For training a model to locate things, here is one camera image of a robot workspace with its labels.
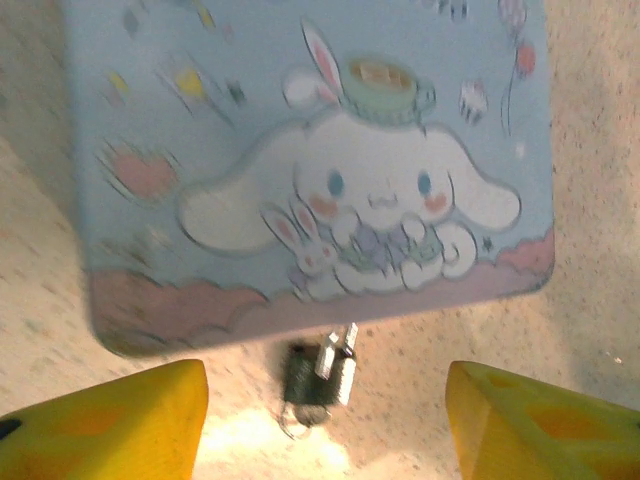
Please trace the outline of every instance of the granite surface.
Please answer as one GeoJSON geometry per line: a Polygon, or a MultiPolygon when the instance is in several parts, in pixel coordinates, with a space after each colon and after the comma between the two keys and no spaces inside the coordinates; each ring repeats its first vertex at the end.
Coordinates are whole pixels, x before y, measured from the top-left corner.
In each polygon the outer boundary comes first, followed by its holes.
{"type": "MultiPolygon", "coordinates": [[[[3,2],[2,44],[18,25],[36,22],[36,4],[55,17],[50,3],[3,2]]],[[[298,442],[274,420],[283,342],[199,352],[211,399],[195,479],[459,478],[444,409],[446,371],[459,359],[640,409],[640,7],[567,0],[549,2],[548,16],[557,212],[551,282],[526,297],[363,325],[349,407],[298,442]]],[[[37,21],[41,35],[55,37],[54,27],[37,21]]],[[[0,67],[10,60],[6,51],[0,67]]],[[[59,66],[31,68],[27,80],[44,89],[59,66]]],[[[66,127],[31,111],[31,99],[3,91],[1,78],[4,412],[170,359],[122,359],[92,337],[75,237],[56,207],[64,211],[68,202],[68,165],[47,147],[55,137],[56,148],[68,151],[66,127]],[[61,180],[47,187],[50,176],[61,180]]]]}

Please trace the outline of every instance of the light blue tin box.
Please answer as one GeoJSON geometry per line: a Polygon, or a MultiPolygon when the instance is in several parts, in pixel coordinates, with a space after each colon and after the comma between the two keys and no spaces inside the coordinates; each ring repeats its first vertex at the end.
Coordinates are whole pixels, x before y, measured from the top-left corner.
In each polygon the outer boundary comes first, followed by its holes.
{"type": "Polygon", "coordinates": [[[66,0],[92,323],[157,354],[554,261],[541,0],[66,0]]]}

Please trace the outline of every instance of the white bunny character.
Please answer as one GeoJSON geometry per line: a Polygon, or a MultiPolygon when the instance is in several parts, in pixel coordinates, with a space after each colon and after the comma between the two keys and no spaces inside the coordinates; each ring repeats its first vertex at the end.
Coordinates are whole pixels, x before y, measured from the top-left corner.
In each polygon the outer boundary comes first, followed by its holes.
{"type": "Polygon", "coordinates": [[[335,276],[336,249],[320,238],[316,221],[304,203],[293,200],[291,211],[306,240],[279,208],[266,207],[262,216],[273,234],[296,256],[298,267],[289,272],[295,294],[301,299],[327,300],[344,293],[335,276]]]}
{"type": "Polygon", "coordinates": [[[302,27],[320,75],[294,72],[285,98],[295,107],[324,100],[336,108],[267,136],[242,170],[190,188],[180,210],[185,231],[217,251],[249,254],[279,235],[261,206],[286,210],[296,197],[331,229],[335,295],[343,287],[417,290],[441,275],[464,275],[477,248],[449,215],[457,207],[470,221],[503,230],[519,216],[517,194],[481,174],[447,128],[425,128],[435,104],[430,82],[378,56],[354,56],[340,68],[319,31],[306,21],[302,27]]]}

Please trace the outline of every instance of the bunny ear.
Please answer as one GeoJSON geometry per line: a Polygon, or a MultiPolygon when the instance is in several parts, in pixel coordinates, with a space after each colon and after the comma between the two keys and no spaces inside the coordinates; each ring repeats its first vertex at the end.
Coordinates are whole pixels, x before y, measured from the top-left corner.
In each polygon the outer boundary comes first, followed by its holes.
{"type": "Polygon", "coordinates": [[[337,92],[342,92],[338,64],[320,31],[310,21],[302,20],[302,33],[307,42],[309,53],[311,53],[325,81],[337,92]]]}
{"type": "Polygon", "coordinates": [[[512,189],[485,178],[462,142],[444,130],[427,131],[432,158],[443,162],[454,190],[456,207],[489,230],[510,227],[520,216],[520,198],[512,189]]]}
{"type": "Polygon", "coordinates": [[[338,96],[317,74],[293,72],[284,84],[284,98],[290,107],[305,108],[313,105],[318,97],[329,103],[338,103],[338,96]]]}
{"type": "Polygon", "coordinates": [[[262,218],[273,234],[289,250],[293,252],[300,250],[302,246],[300,235],[287,215],[275,208],[268,208],[262,212],[262,218]]]}
{"type": "Polygon", "coordinates": [[[300,224],[309,238],[319,238],[318,225],[309,207],[307,207],[300,200],[293,200],[291,202],[291,211],[296,221],[300,224]]]}

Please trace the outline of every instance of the padlock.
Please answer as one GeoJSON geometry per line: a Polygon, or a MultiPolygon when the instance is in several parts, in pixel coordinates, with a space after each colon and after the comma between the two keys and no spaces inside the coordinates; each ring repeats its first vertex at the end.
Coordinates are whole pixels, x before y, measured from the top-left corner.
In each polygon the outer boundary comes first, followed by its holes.
{"type": "Polygon", "coordinates": [[[330,418],[329,407],[345,406],[349,402],[356,372],[357,332],[357,325],[352,323],[340,347],[336,332],[331,332],[322,345],[291,346],[280,417],[280,426],[290,437],[294,438],[284,422],[288,406],[293,407],[298,423],[311,428],[330,418]]]}

